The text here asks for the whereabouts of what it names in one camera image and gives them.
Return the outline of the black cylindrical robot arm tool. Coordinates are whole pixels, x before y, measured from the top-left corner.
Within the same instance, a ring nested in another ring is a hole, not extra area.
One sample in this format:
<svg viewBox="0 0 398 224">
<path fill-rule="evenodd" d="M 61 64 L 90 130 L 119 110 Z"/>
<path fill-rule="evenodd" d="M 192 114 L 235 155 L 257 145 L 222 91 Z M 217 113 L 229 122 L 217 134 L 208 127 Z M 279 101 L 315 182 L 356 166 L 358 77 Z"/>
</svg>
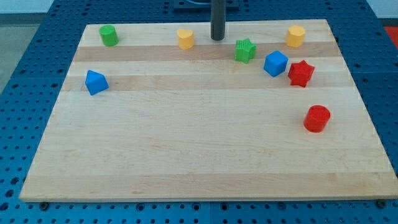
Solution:
<svg viewBox="0 0 398 224">
<path fill-rule="evenodd" d="M 211 38 L 213 40 L 223 40 L 225 36 L 226 22 L 226 1 L 211 0 Z"/>
</svg>

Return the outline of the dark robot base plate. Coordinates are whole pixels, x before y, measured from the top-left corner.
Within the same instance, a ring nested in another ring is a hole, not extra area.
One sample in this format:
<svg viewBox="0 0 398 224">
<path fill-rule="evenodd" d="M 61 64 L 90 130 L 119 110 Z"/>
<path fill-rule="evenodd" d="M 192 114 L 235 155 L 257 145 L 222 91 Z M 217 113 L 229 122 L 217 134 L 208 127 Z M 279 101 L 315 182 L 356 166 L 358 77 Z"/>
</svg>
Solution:
<svg viewBox="0 0 398 224">
<path fill-rule="evenodd" d="M 210 10 L 211 0 L 170 0 L 174 11 Z M 239 9 L 239 0 L 226 0 L 227 10 Z"/>
</svg>

